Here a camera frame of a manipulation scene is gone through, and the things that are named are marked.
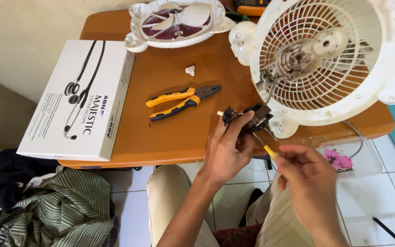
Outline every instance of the green striped fabric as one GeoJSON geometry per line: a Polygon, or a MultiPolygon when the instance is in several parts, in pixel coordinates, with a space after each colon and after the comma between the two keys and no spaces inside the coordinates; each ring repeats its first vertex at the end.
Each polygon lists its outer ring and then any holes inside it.
{"type": "Polygon", "coordinates": [[[112,226],[109,183],[89,171],[66,169],[42,191],[0,211],[0,246],[100,247],[112,226]]]}

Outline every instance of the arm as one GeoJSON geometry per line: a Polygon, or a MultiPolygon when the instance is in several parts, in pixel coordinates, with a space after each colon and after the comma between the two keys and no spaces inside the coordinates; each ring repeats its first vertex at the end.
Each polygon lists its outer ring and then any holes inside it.
{"type": "Polygon", "coordinates": [[[276,160],[278,188],[287,184],[294,212],[317,247],[348,247],[336,212],[336,170],[315,149],[282,145],[276,160]]]}
{"type": "Polygon", "coordinates": [[[235,119],[230,126],[224,126],[220,117],[216,129],[208,138],[204,165],[165,229],[157,247],[192,247],[195,245],[212,198],[251,160],[255,145],[252,137],[244,136],[241,150],[236,149],[236,142],[241,128],[253,116],[254,111],[249,111],[235,119]]]}

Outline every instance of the stethoscope image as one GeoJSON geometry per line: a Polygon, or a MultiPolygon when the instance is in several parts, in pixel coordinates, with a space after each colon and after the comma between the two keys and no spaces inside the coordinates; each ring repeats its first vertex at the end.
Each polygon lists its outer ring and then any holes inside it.
{"type": "Polygon", "coordinates": [[[75,80],[75,83],[74,82],[70,82],[70,83],[68,83],[68,85],[65,88],[65,95],[66,96],[69,96],[69,95],[72,94],[69,97],[68,102],[70,104],[74,105],[74,108],[72,109],[71,113],[68,116],[68,119],[66,120],[65,129],[63,131],[63,135],[64,135],[64,137],[69,138],[71,140],[75,140],[77,138],[77,136],[76,135],[67,136],[67,134],[71,130],[72,125],[74,124],[75,120],[77,119],[77,116],[79,115],[80,110],[85,105],[85,102],[86,102],[86,100],[88,98],[89,89],[91,88],[92,82],[94,82],[94,78],[97,75],[98,68],[100,67],[101,59],[103,58],[104,47],[105,47],[106,41],[103,41],[103,47],[101,49],[100,58],[98,59],[97,67],[95,68],[94,74],[91,77],[91,81],[89,82],[88,86],[80,93],[80,95],[76,95],[76,93],[79,91],[79,88],[80,88],[79,81],[80,81],[80,79],[81,79],[81,77],[83,75],[83,72],[85,72],[86,65],[88,64],[89,58],[91,56],[92,50],[94,49],[94,46],[95,46],[96,42],[97,41],[95,40],[92,43],[91,49],[89,50],[88,55],[86,56],[85,62],[83,63],[82,68],[79,71],[79,74],[78,74],[78,76],[77,76],[77,78],[75,80]],[[80,104],[79,110],[77,111],[77,114],[73,118],[71,125],[68,125],[68,123],[69,123],[69,121],[71,119],[71,116],[73,115],[74,110],[77,107],[77,104],[80,104]]]}

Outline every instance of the hand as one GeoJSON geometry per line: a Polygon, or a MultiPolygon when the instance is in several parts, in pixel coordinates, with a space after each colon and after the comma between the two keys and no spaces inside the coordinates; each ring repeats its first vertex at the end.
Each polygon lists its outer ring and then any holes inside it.
{"type": "Polygon", "coordinates": [[[223,186],[251,161],[255,146],[252,137],[249,134],[243,137],[240,150],[236,149],[236,143],[240,130],[254,114],[254,111],[249,111],[233,120],[229,126],[223,126],[222,117],[219,118],[216,128],[208,137],[204,165],[198,175],[205,176],[211,183],[223,186]]]}
{"type": "Polygon", "coordinates": [[[315,149],[282,145],[278,188],[289,184],[294,212],[317,246],[347,246],[336,211],[336,170],[315,149]]]}

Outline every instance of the white fan housing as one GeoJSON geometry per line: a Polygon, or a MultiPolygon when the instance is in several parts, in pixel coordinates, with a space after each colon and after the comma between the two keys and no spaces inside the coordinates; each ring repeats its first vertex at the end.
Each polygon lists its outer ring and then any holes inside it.
{"type": "Polygon", "coordinates": [[[156,0],[151,3],[136,3],[130,6],[129,14],[132,16],[131,32],[126,35],[125,46],[131,52],[145,51],[148,46],[157,48],[190,46],[208,39],[215,33],[229,31],[235,25],[234,21],[225,17],[225,9],[222,3],[217,0],[178,0],[174,2],[156,0]],[[147,24],[153,18],[162,18],[165,21],[161,25],[157,25],[159,23],[147,24]],[[183,37],[181,35],[183,33],[177,28],[177,32],[174,32],[175,37],[157,38],[163,32],[172,30],[164,29],[165,27],[175,28],[180,24],[201,30],[183,37]],[[145,32],[143,28],[156,31],[148,35],[148,32],[145,32]]]}
{"type": "Polygon", "coordinates": [[[278,138],[395,104],[395,0],[272,0],[229,40],[278,138]]]}

